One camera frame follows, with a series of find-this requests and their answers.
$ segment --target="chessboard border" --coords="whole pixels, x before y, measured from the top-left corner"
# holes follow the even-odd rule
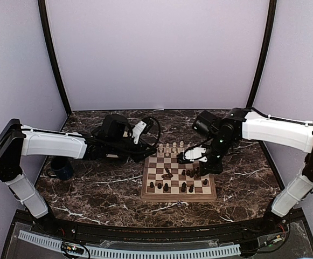
[[[161,193],[146,193],[147,182],[148,182],[148,165],[149,157],[144,161],[143,167],[143,179],[142,179],[142,190],[141,190],[141,200],[148,202],[177,202],[179,201],[178,197],[181,194],[161,194]],[[212,174],[209,175],[209,182],[211,188],[211,194],[186,194],[184,199],[181,199],[183,202],[213,202],[217,199],[215,179]]]

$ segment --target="white panel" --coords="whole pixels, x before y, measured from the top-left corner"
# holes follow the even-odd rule
[[[0,132],[11,118],[50,130],[59,130],[66,118],[48,60],[37,1],[0,1]],[[32,183],[43,161],[40,156],[22,160]],[[0,182],[0,256],[18,204]]]
[[[255,106],[274,116],[313,120],[313,1],[278,1],[270,49]],[[304,154],[268,144],[285,184]],[[301,203],[313,233],[313,194]]]
[[[74,110],[244,106],[268,1],[48,0]]]

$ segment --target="black mug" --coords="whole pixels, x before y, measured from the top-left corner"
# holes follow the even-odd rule
[[[74,169],[66,156],[54,157],[51,160],[51,171],[53,171],[55,175],[47,174],[49,177],[58,178],[62,181],[69,180],[74,174]]]

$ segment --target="marble table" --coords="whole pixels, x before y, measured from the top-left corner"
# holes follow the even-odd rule
[[[118,113],[134,125],[149,115],[162,125],[160,143],[197,144],[203,140],[191,129],[198,110],[79,111],[64,125],[65,132],[90,132],[107,114]],[[223,117],[229,111],[211,111]],[[155,141],[156,129],[143,139]],[[36,183],[57,218],[120,227],[191,227],[261,217],[280,188],[256,141],[243,140],[224,158],[224,171],[215,175],[217,199],[207,203],[150,203],[141,201],[144,162],[71,160],[74,177],[48,178],[51,158]]]

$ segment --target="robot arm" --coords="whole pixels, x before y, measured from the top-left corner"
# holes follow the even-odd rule
[[[264,230],[271,230],[313,190],[313,121],[288,120],[262,114],[256,109],[234,108],[223,119],[204,111],[192,127],[212,141],[210,145],[188,149],[178,156],[178,161],[199,160],[202,175],[221,173],[223,156],[241,139],[273,142],[308,153],[296,178],[269,205]]]
[[[22,155],[94,160],[113,154],[123,159],[131,157],[138,162],[156,153],[155,145],[146,144],[140,138],[141,134],[146,134],[151,129],[152,119],[155,118],[143,119],[132,128],[123,116],[108,115],[102,126],[93,130],[91,135],[36,129],[21,125],[18,119],[12,119],[0,134],[0,180],[9,186],[34,218],[52,218],[45,200],[20,167]]]

